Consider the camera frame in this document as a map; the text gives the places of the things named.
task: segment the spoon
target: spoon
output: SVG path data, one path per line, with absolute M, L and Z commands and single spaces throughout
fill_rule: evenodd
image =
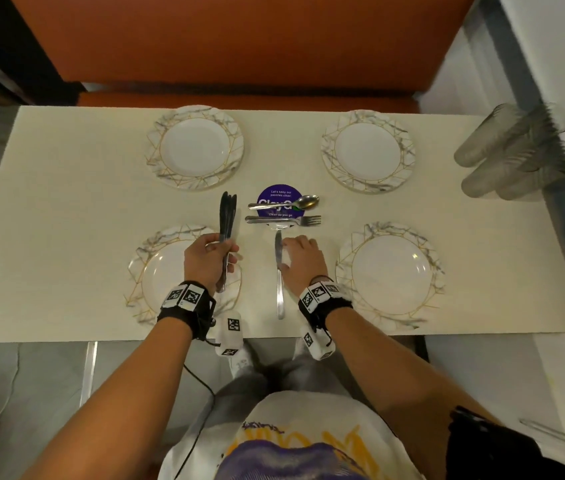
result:
M 300 210 L 309 210 L 318 205 L 320 197 L 317 195 L 303 195 L 292 204 L 288 203 L 250 203 L 249 210 L 275 209 L 276 207 L 289 207 L 289 205 Z

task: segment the person's left arm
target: person's left arm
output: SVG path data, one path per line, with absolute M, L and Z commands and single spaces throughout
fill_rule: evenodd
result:
M 185 251 L 185 280 L 211 295 L 223 257 L 236 252 L 218 234 Z M 228 271 L 236 258 L 230 256 Z M 22 480 L 127 480 L 141 476 L 165 431 L 192 341 L 185 322 L 166 317 L 49 443 Z

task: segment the orange seat backrest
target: orange seat backrest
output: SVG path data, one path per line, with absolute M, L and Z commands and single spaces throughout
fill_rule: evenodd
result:
M 426 90 L 473 0 L 12 0 L 67 81 Z

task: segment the person's right arm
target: person's right arm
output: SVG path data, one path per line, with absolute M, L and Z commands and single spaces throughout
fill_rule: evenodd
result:
M 291 266 L 281 266 L 287 288 L 299 296 L 316 276 L 328 276 L 314 239 L 283 241 Z M 334 310 L 326 328 L 353 377 L 378 414 L 405 445 L 428 480 L 446 477 L 449 414 L 464 406 L 498 423 L 471 396 L 411 350 L 385 335 L 351 308 Z

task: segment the person's left hand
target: person's left hand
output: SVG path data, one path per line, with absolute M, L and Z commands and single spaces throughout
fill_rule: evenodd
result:
M 229 252 L 237 253 L 239 247 L 232 239 L 218 242 L 220 234 L 203 234 L 185 250 L 185 281 L 197 281 L 207 288 L 211 296 L 223 273 L 223 258 Z M 227 272 L 234 272 L 238 259 L 230 254 Z

